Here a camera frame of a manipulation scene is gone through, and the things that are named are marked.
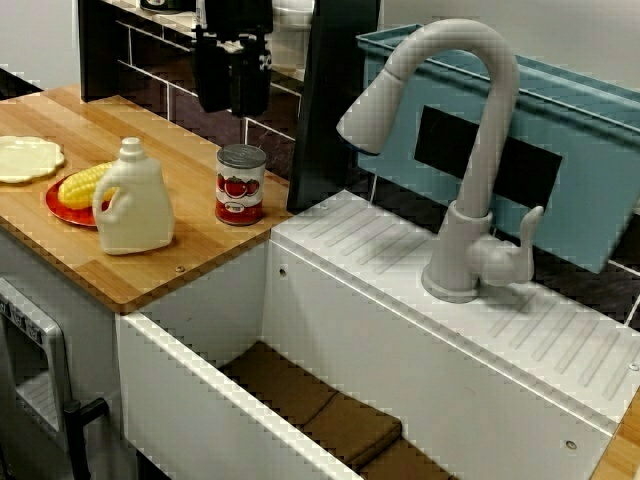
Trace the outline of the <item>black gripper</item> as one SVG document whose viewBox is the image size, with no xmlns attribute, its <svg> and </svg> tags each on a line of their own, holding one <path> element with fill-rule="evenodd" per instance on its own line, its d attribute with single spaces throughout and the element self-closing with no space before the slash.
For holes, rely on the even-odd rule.
<svg viewBox="0 0 640 480">
<path fill-rule="evenodd" d="M 231 107 L 237 117 L 263 114 L 269 103 L 271 52 L 265 36 L 273 32 L 271 0 L 197 0 L 194 80 L 207 113 Z M 197 47 L 205 41 L 256 42 L 258 50 L 244 49 L 231 55 L 220 47 Z"/>
</svg>

